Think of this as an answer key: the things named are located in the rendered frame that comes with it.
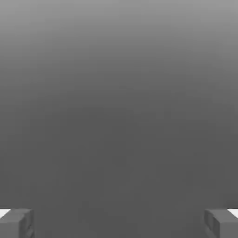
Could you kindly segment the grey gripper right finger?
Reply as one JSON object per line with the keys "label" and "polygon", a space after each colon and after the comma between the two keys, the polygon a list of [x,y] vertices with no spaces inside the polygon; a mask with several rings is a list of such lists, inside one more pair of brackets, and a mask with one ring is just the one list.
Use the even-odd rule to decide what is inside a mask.
{"label": "grey gripper right finger", "polygon": [[208,238],[238,238],[238,209],[206,209],[204,225]]}

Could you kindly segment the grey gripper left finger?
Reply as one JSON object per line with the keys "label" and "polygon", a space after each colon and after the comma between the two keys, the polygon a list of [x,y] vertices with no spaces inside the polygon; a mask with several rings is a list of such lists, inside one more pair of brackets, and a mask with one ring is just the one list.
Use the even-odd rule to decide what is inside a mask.
{"label": "grey gripper left finger", "polygon": [[0,209],[0,238],[35,238],[34,210]]}

